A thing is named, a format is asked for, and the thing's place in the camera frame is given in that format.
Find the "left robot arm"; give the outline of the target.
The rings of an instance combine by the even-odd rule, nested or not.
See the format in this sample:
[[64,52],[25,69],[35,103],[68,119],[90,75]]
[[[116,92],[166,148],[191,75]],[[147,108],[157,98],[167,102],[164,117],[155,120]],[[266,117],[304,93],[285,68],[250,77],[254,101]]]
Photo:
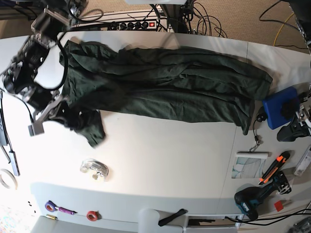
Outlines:
[[[309,0],[288,1],[296,23],[308,50],[311,50],[311,2]],[[311,107],[306,102],[311,100],[311,92],[303,92],[299,96],[300,106],[291,122],[283,126],[277,133],[279,142],[294,142],[297,138],[311,135]]]

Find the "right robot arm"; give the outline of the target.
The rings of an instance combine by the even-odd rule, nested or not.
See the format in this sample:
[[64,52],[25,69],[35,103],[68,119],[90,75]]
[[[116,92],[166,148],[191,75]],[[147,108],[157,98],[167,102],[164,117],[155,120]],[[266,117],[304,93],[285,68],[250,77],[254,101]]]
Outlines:
[[[5,91],[34,108],[30,115],[31,136],[44,133],[43,123],[55,121],[66,128],[81,131],[87,126],[90,117],[81,111],[71,109],[67,97],[60,93],[68,74],[68,56],[58,39],[60,32],[72,29],[88,2],[86,0],[66,0],[55,8],[44,8],[31,25],[33,35],[29,36],[9,67],[1,74]],[[63,77],[55,87],[43,87],[35,81],[38,69],[45,62],[50,49],[56,45],[64,58]]]

